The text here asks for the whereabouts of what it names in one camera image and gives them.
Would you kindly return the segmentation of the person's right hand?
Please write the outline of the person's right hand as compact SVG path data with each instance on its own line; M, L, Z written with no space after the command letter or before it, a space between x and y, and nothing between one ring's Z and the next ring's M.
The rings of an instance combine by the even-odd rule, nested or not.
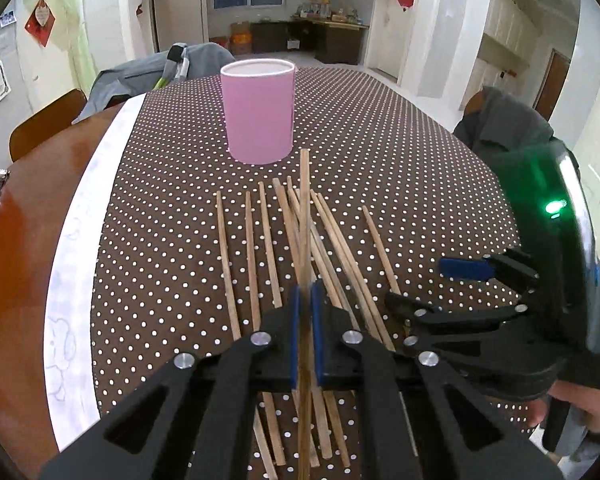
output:
M561 400L584 411L584 423L593 434L600 434L600 390L558 380L548 390L553 400Z

